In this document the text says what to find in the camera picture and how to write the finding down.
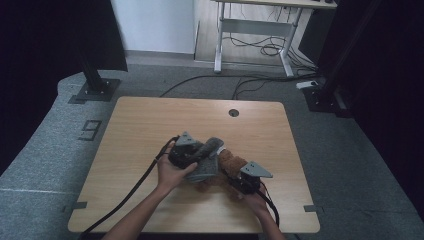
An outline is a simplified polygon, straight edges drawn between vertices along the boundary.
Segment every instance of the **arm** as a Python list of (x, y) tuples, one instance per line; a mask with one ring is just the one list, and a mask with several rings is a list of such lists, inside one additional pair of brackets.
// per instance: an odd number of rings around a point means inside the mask
[[(261, 192), (265, 193), (263, 185), (261, 185)], [(263, 200), (258, 194), (249, 194), (244, 196), (245, 202), (252, 209), (253, 213), (259, 219), (262, 226), (262, 231), (270, 240), (285, 240), (286, 238), (281, 233), (277, 224), (271, 216), (271, 213)]]
[(173, 144), (170, 144), (165, 154), (158, 160), (159, 179), (156, 188), (110, 229), (103, 237), (104, 240), (137, 239), (159, 203), (182, 182), (185, 175), (197, 167), (197, 163), (191, 164), (186, 169), (172, 165), (168, 159), (172, 146)]

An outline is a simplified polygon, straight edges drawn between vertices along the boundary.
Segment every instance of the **black stand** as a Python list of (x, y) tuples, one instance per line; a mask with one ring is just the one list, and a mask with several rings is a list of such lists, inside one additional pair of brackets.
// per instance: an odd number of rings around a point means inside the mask
[(322, 98), (322, 90), (318, 88), (304, 88), (302, 92), (303, 95), (305, 95), (309, 111), (327, 113), (336, 113), (340, 111), (340, 107), (333, 95), (331, 95), (330, 98)]
[(361, 18), (358, 27), (354, 31), (352, 38), (339, 55), (336, 64), (330, 72), (324, 86), (321, 89), (303, 89), (303, 94), (305, 95), (305, 99), (308, 103), (310, 111), (336, 113), (338, 117), (351, 117), (348, 110), (340, 109), (340, 106), (337, 103), (334, 95), (336, 94), (335, 92), (339, 83), (338, 80), (340, 78), (340, 69), (345, 64), (346, 59), (348, 58), (355, 44), (358, 42), (359, 37), (361, 36), (371, 17), (374, 15), (374, 12), (376, 11), (380, 2), (381, 0), (371, 1), (364, 16)]
[(109, 102), (121, 80), (101, 78), (97, 69), (93, 68), (82, 51), (79, 51), (79, 60), (87, 79), (77, 95), (73, 95), (68, 103), (84, 104), (86, 101)]

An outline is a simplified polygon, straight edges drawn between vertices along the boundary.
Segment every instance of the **gray carpet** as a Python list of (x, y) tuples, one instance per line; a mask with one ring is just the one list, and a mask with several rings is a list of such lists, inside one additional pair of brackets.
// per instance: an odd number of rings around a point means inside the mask
[[(116, 100), (121, 96), (158, 97), (184, 79), (213, 75), (206, 68), (128, 67), (128, 73), (100, 72), (102, 77), (122, 80), (111, 102), (68, 104), (85, 79), (77, 74), (59, 83), (59, 95), (51, 111), (1, 176), (0, 239), (76, 239), (77, 234), (67, 230), (71, 207), (82, 189)], [(224, 70), (221, 75), (248, 73)], [(231, 99), (237, 81), (238, 78), (197, 79), (165, 97)], [(278, 101), (286, 108), (321, 223), (320, 232), (299, 234), (300, 239), (424, 239), (423, 222), (355, 121), (310, 112), (295, 85), (296, 82), (268, 83), (239, 97)], [(94, 141), (78, 140), (86, 120), (102, 121)], [(287, 237), (296, 239), (293, 234)]]

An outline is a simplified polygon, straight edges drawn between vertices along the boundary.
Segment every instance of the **forearm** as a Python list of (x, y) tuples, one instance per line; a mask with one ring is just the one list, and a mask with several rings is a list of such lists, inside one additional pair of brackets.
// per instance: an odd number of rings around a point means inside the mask
[(169, 190), (155, 188), (142, 202), (125, 215), (103, 239), (137, 239), (156, 207), (168, 193)]
[(259, 219), (259, 222), (262, 226), (262, 231), (267, 236), (267, 239), (269, 240), (285, 240), (286, 238), (281, 233), (280, 229), (278, 228), (277, 224), (275, 223), (274, 219), (272, 218), (271, 214), (268, 211), (262, 211), (256, 216)]

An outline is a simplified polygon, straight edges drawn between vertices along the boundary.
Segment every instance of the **wrist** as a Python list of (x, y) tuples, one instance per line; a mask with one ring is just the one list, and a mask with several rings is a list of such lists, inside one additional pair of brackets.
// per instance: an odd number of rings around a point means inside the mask
[(269, 217), (272, 218), (271, 213), (268, 211), (268, 208), (259, 209), (257, 211), (254, 211), (254, 213), (259, 220), (266, 219), (266, 218), (269, 218)]
[(154, 193), (156, 193), (158, 196), (161, 196), (165, 198), (168, 196), (168, 194), (172, 191), (172, 188), (163, 186), (163, 185), (157, 185), (156, 188), (153, 190)]

